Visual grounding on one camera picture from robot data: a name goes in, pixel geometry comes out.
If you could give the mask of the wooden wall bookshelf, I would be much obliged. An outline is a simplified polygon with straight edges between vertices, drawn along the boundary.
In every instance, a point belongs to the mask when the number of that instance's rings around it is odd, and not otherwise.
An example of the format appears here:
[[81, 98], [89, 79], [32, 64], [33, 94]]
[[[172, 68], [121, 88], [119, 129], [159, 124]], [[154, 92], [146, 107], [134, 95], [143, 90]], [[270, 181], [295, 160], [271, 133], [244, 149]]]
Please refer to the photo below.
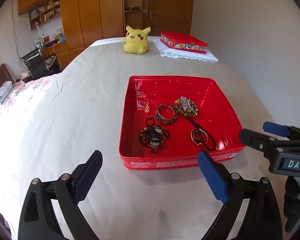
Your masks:
[[59, 0], [48, 0], [34, 10], [28, 13], [30, 29], [34, 30], [37, 27], [50, 22], [52, 19], [61, 16], [61, 6]]

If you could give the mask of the silver filigree pendant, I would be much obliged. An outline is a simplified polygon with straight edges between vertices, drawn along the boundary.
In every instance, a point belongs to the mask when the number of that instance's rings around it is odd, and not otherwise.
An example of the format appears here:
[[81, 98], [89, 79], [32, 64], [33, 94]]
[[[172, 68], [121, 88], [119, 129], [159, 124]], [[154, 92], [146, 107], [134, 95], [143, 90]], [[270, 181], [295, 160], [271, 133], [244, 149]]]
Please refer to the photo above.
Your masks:
[[190, 110], [192, 108], [192, 100], [181, 96], [179, 101], [179, 107], [181, 107], [184, 110]]

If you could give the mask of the red tin lid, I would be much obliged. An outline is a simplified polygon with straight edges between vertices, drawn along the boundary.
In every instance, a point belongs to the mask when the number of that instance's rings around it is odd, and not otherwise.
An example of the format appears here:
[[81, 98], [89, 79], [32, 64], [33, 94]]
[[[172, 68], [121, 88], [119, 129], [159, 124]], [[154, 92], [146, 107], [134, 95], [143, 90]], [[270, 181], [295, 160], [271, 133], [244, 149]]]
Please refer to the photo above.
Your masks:
[[168, 48], [206, 54], [208, 44], [191, 35], [162, 31], [160, 40]]

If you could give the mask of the red open tin box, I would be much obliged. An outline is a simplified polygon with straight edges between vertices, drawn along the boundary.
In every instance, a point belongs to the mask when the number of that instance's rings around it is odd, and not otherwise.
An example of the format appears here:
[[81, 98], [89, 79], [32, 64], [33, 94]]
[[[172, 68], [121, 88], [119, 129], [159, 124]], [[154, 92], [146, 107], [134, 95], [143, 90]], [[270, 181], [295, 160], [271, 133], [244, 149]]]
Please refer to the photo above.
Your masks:
[[[145, 120], [154, 116], [160, 105], [173, 107], [181, 96], [191, 99], [199, 113], [194, 121], [210, 133], [207, 145], [197, 146], [191, 140], [194, 129], [184, 115], [179, 114], [176, 122], [161, 125], [170, 133], [156, 151], [147, 144], [141, 144]], [[131, 76], [128, 80], [119, 154], [126, 168], [130, 170], [159, 170], [197, 165], [197, 155], [205, 149], [214, 161], [232, 159], [243, 150], [239, 141], [242, 125], [226, 96], [217, 83], [208, 77], [194, 76]]]

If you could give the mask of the floral pink bedding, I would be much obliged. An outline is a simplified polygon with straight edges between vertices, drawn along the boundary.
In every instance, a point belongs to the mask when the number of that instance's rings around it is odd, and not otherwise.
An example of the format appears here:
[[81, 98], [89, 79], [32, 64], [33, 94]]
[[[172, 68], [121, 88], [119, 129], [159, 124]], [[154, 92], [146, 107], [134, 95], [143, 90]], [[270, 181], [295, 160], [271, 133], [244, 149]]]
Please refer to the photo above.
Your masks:
[[16, 83], [0, 105], [0, 119], [18, 118], [22, 114], [30, 114], [59, 76], [60, 73], [27, 83], [21, 81]]

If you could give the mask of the wooden wardrobe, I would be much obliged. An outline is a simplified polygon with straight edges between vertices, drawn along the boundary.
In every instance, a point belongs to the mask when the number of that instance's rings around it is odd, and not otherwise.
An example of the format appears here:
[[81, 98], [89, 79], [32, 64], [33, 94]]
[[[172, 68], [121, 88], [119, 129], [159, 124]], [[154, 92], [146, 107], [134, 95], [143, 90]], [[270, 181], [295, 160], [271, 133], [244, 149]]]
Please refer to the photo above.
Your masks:
[[[18, 0], [19, 14], [48, 0]], [[71, 58], [102, 38], [121, 37], [126, 26], [143, 27], [143, 0], [59, 0], [65, 40]]]

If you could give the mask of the black office chair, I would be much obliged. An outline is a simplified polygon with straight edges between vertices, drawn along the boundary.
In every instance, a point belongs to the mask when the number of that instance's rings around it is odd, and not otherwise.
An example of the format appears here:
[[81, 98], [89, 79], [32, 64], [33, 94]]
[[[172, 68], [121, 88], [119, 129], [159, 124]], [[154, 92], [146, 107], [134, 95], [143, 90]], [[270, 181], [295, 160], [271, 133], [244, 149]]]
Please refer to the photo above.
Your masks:
[[23, 56], [21, 61], [27, 66], [33, 80], [61, 72], [56, 55], [44, 58], [38, 48]]

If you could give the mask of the folded patterned cloth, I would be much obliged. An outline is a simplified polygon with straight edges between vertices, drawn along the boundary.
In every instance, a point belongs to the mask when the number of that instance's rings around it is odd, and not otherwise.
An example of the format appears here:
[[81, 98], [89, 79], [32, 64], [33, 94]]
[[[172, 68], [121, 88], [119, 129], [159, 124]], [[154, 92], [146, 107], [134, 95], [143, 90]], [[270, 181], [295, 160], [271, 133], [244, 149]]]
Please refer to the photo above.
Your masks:
[[13, 88], [12, 81], [5, 81], [0, 87], [0, 105], [4, 102], [4, 100], [9, 95], [10, 91]]

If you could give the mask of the wooden desk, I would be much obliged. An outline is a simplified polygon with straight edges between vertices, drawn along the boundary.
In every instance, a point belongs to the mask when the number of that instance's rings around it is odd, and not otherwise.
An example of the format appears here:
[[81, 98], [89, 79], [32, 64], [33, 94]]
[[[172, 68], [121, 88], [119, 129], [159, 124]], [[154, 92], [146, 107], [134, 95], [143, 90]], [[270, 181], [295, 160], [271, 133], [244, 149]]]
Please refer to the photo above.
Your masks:
[[61, 71], [65, 70], [65, 68], [71, 62], [66, 41], [55, 43], [47, 48], [42, 49], [41, 55], [45, 59], [55, 55]]

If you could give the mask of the white lace cloth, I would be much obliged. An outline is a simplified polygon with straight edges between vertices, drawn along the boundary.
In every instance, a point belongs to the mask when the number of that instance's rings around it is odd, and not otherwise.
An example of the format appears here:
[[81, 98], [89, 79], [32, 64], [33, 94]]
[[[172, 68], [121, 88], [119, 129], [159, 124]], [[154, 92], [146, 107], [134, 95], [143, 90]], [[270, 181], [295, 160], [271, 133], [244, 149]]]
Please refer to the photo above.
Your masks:
[[210, 52], [207, 51], [206, 54], [186, 52], [177, 49], [168, 48], [163, 42], [161, 42], [159, 37], [150, 37], [150, 41], [154, 43], [157, 49], [160, 51], [160, 56], [170, 57], [173, 59], [189, 59], [189, 60], [198, 60], [204, 62], [217, 63], [218, 59]]

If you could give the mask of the silver metal watch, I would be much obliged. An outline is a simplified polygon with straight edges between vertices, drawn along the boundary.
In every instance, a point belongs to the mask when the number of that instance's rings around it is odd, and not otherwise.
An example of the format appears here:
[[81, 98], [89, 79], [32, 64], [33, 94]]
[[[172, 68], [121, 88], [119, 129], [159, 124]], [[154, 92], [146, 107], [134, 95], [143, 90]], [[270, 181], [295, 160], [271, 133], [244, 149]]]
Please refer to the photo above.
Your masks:
[[164, 142], [163, 130], [159, 127], [151, 127], [149, 129], [149, 147], [152, 151], [156, 151], [160, 144]]

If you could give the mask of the silver bangle gold charm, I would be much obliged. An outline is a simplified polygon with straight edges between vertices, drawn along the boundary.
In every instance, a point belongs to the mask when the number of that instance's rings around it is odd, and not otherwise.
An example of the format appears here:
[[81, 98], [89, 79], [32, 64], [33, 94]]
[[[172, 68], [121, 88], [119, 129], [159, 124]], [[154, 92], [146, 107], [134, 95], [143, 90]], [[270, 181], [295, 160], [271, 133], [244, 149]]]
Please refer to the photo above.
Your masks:
[[153, 125], [155, 121], [163, 125], [170, 125], [176, 122], [178, 118], [177, 111], [170, 105], [160, 105], [154, 112], [154, 116], [147, 117], [145, 124]]

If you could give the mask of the wooden door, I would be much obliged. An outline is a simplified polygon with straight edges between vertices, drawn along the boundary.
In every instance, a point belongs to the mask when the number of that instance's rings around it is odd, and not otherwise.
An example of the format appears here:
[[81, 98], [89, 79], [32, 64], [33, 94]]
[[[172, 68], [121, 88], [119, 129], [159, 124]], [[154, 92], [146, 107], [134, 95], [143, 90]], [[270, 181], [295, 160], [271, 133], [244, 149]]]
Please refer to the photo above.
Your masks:
[[194, 0], [145, 0], [143, 25], [151, 27], [151, 36], [162, 31], [189, 34]]

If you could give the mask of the yellow Pikachu plush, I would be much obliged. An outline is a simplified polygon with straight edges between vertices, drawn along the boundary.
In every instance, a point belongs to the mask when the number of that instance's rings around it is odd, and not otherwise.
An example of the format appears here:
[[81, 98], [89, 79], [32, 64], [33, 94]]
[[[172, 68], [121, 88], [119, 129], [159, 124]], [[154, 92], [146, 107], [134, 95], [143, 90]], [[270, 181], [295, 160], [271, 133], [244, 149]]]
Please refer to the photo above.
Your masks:
[[148, 34], [151, 27], [146, 29], [133, 29], [129, 25], [126, 26], [126, 38], [121, 43], [124, 44], [124, 51], [129, 54], [144, 54], [148, 49]]

